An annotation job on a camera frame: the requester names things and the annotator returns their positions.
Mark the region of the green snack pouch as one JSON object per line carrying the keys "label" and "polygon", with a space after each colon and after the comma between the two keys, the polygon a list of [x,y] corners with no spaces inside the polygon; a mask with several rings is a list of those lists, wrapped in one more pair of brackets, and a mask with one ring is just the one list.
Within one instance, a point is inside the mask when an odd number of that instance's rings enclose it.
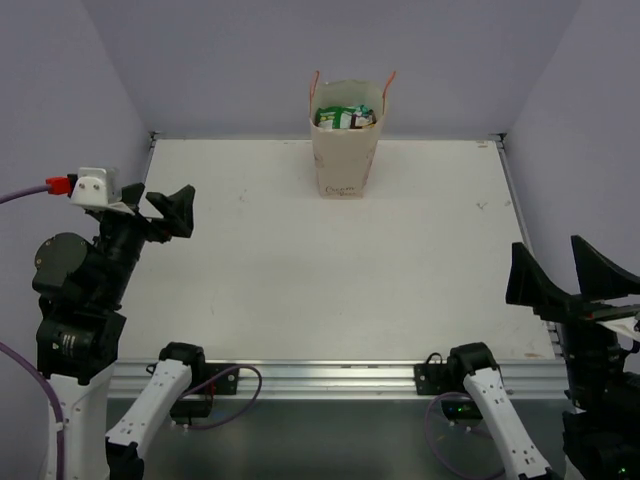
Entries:
{"label": "green snack pouch", "polygon": [[353,116],[358,112],[356,107],[330,106],[318,108],[314,116],[316,127],[324,130],[350,129]]}

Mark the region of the beige paper bag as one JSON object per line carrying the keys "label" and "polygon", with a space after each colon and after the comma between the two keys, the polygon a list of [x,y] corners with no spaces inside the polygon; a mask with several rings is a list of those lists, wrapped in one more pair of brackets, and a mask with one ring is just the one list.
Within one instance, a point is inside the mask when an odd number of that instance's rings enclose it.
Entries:
{"label": "beige paper bag", "polygon": [[[320,81],[313,74],[309,88],[308,118],[318,192],[328,199],[355,199],[364,194],[377,144],[387,118],[388,90],[396,77],[391,73],[383,87],[365,80]],[[318,108],[366,105],[377,117],[372,128],[324,130],[315,126]]]}

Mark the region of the brown chocolate bar wrapper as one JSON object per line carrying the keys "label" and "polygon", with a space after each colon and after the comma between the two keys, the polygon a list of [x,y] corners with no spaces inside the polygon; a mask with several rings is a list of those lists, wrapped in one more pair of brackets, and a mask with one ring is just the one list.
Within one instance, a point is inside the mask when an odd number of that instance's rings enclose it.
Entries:
{"label": "brown chocolate bar wrapper", "polygon": [[357,110],[351,115],[350,130],[372,128],[377,123],[377,117],[373,110]]}

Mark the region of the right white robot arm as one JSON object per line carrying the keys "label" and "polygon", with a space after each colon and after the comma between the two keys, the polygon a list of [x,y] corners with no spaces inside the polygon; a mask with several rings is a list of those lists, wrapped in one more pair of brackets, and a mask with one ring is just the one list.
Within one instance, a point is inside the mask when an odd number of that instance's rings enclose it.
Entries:
{"label": "right white robot arm", "polygon": [[[626,371],[625,361],[639,351],[639,307],[612,302],[637,295],[639,278],[579,235],[572,236],[571,246],[578,293],[554,284],[528,248],[515,243],[505,301],[561,327],[566,395],[575,409],[562,415],[567,476],[636,479],[639,376]],[[452,349],[445,372],[449,387],[477,405],[506,478],[557,478],[507,398],[500,367],[484,343]]]}

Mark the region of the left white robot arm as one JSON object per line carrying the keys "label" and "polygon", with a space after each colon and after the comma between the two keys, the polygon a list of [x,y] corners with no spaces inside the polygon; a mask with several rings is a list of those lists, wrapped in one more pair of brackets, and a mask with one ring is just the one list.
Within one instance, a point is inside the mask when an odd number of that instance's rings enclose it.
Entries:
{"label": "left white robot arm", "polygon": [[45,476],[48,479],[140,479],[145,456],[164,418],[184,392],[208,379],[201,347],[164,347],[134,404],[112,429],[106,427],[111,379],[126,318],[121,301],[147,243],[188,238],[194,229],[196,190],[187,185],[165,196],[143,184],[123,189],[114,204],[85,177],[71,200],[99,223],[86,240],[71,233],[47,239],[35,255],[32,281],[42,321],[36,333],[36,379],[49,402]]}

